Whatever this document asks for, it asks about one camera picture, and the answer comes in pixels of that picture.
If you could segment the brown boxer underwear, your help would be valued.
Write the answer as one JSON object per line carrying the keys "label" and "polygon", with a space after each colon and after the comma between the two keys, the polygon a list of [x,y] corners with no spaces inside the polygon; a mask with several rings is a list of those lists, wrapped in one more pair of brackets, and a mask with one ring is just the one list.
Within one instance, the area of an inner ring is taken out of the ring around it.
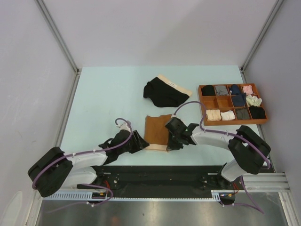
{"label": "brown boxer underwear", "polygon": [[146,150],[168,152],[169,131],[165,125],[171,118],[171,114],[158,117],[146,116],[144,140],[149,143],[149,146],[145,148]]}

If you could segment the black underwear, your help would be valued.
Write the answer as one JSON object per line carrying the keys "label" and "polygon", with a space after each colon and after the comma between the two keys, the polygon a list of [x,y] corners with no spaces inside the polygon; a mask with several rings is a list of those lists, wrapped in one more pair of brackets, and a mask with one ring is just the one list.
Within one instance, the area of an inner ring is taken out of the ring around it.
{"label": "black underwear", "polygon": [[176,85],[163,75],[148,81],[143,97],[149,98],[156,107],[179,107],[192,96],[192,91]]}

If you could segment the navy blue underwear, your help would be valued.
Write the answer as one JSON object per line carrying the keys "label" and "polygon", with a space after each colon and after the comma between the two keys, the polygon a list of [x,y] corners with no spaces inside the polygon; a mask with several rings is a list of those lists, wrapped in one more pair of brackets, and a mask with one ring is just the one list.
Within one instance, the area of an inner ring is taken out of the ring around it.
{"label": "navy blue underwear", "polygon": [[234,107],[244,107],[246,105],[246,93],[241,93],[231,97]]}

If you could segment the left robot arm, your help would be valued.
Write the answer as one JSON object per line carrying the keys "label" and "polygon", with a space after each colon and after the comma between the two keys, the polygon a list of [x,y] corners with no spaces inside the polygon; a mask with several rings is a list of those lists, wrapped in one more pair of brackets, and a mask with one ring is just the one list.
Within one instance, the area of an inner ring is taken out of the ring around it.
{"label": "left robot arm", "polygon": [[62,187],[89,184],[93,188],[103,185],[104,177],[94,167],[107,165],[124,153],[136,153],[150,144],[134,130],[120,130],[115,137],[100,144],[98,150],[67,154],[56,146],[46,152],[28,170],[33,189],[48,197]]}

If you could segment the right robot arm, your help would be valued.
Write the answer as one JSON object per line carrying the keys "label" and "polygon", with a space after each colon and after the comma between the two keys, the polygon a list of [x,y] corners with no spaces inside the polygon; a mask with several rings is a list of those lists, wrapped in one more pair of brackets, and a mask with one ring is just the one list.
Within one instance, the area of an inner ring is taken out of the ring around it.
{"label": "right robot arm", "polygon": [[228,189],[246,173],[257,175],[264,163],[270,168],[268,155],[271,147],[248,126],[242,125],[235,133],[230,133],[205,129],[196,123],[187,126],[173,117],[165,128],[169,132],[167,147],[171,150],[182,149],[184,145],[209,145],[231,152],[234,160],[219,170],[214,177],[214,187]]}

